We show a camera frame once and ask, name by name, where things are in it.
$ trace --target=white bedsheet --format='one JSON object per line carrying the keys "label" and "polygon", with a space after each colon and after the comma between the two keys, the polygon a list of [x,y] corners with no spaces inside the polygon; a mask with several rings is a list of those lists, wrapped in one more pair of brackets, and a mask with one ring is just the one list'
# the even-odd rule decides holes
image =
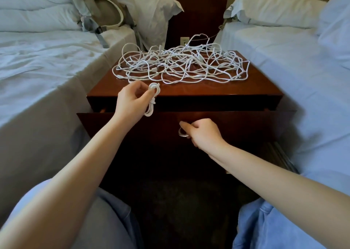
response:
{"label": "white bedsheet", "polygon": [[250,59],[286,94],[280,109],[298,110],[280,143],[301,172],[350,175],[350,71],[322,50],[314,32],[233,22],[215,42]]}
{"label": "white bedsheet", "polygon": [[48,179],[88,141],[76,113],[87,92],[135,43],[128,26],[82,31],[0,33],[0,225],[31,187]]}

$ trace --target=bed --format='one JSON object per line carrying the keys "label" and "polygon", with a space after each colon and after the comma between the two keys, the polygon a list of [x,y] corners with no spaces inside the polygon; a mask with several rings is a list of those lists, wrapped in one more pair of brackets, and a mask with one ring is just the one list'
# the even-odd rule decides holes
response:
{"label": "bed", "polygon": [[300,172],[350,175],[350,73],[317,43],[315,29],[226,23],[215,42],[251,60],[297,110],[279,143]]}
{"label": "bed", "polygon": [[103,33],[0,32],[0,221],[21,196],[50,178],[87,143],[76,116],[86,93],[136,43],[129,26]]}

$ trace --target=drawer handle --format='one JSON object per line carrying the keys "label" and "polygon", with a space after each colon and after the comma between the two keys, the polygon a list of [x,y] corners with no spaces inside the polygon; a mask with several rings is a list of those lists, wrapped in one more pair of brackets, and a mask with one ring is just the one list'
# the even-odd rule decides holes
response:
{"label": "drawer handle", "polygon": [[181,129],[182,129],[182,128],[180,128],[180,129],[178,130],[178,135],[179,135],[180,137],[187,138],[189,135],[187,135],[187,134],[182,134],[182,133],[181,133]]}

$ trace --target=floor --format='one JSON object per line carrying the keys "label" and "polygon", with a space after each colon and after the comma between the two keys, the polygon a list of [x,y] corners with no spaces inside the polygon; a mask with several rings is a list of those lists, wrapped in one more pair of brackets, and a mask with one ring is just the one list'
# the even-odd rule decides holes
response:
{"label": "floor", "polygon": [[119,151],[101,187],[131,206],[145,248],[231,248],[239,208],[258,196],[205,153],[187,152]]}

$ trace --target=drawer front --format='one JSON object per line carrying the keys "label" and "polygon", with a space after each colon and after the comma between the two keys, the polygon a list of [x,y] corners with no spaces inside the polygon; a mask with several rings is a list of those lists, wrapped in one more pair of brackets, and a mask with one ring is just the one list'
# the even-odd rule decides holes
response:
{"label": "drawer front", "polygon": [[[130,130],[125,142],[179,146],[188,140],[178,135],[179,122],[210,118],[219,127],[222,137],[230,143],[276,141],[288,126],[293,111],[220,111],[220,112],[155,112]],[[86,131],[93,137],[113,113],[79,113]]]}

